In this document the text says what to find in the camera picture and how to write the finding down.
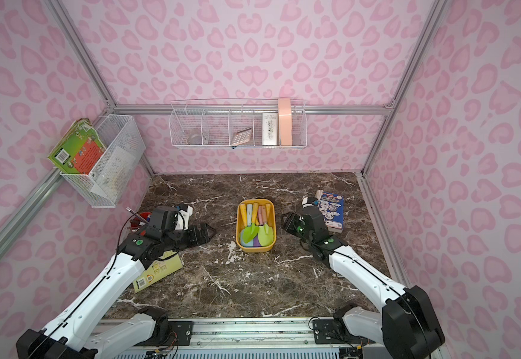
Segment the yellow plastic storage box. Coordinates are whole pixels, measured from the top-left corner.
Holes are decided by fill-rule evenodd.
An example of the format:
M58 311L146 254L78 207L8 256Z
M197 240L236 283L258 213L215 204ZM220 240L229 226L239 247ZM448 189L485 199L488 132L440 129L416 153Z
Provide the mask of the yellow plastic storage box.
M244 200L239 204L235 242L246 253L272 250L277 230L275 207L270 200Z

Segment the purple shovel pink handle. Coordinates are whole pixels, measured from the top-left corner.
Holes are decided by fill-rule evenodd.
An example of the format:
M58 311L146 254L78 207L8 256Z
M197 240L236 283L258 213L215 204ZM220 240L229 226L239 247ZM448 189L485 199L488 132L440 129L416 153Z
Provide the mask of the purple shovel pink handle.
M261 209L262 206L260 206L260 204L258 203L258 216L257 216L257 226L258 228L260 229L260 226L262 224L262 215L260 213L260 209ZM262 245L260 244L259 242L259 239L258 239L258 234L257 234L257 237L254 239L254 246L253 247L250 247L250 248L260 248L262 247Z

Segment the light blue plastic shovel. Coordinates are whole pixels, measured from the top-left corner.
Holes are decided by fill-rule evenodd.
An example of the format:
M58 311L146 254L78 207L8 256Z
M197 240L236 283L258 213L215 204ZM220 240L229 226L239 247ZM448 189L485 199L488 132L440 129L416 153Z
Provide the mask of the light blue plastic shovel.
M242 210L243 223L245 224L246 227L251 227L253 205L251 203L244 204L241 206L241 210Z

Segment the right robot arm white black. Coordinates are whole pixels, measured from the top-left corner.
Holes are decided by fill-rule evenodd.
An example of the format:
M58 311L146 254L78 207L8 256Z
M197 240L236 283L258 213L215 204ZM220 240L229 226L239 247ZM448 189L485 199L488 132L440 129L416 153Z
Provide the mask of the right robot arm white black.
M347 279L377 309L344 308L336 320L354 337L383 345L392 358L430 358L446 338L428 294L383 275L327 228L316 206L281 216L281 227L308 246L313 257Z

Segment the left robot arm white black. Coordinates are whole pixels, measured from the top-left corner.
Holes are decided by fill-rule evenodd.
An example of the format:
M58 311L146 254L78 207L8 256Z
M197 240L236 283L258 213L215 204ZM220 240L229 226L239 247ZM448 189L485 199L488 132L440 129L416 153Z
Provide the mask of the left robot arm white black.
M216 230L190 224L192 207L154 209L145 224L121 239L107 266L88 287L42 329L25 331L16 342L20 358L113 358L132 346L176 346L178 335L166 311L144 308L105 334L93 330L119 296L156 261L210 242Z

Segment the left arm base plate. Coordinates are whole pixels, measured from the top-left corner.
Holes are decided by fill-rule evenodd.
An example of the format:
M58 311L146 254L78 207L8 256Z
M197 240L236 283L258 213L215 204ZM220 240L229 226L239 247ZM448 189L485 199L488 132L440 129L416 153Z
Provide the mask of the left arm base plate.
M160 320L155 325L154 333L137 347L153 346L166 348L169 346L189 346L193 332L193 321Z

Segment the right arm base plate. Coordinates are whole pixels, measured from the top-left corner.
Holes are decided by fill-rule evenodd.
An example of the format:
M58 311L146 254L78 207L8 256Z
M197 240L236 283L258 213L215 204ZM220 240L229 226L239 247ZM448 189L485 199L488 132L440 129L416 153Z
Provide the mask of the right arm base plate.
M313 317L308 321L308 327L314 334L315 344L348 344L366 346L373 341L362 336L350 334L343 324L336 319L320 319Z

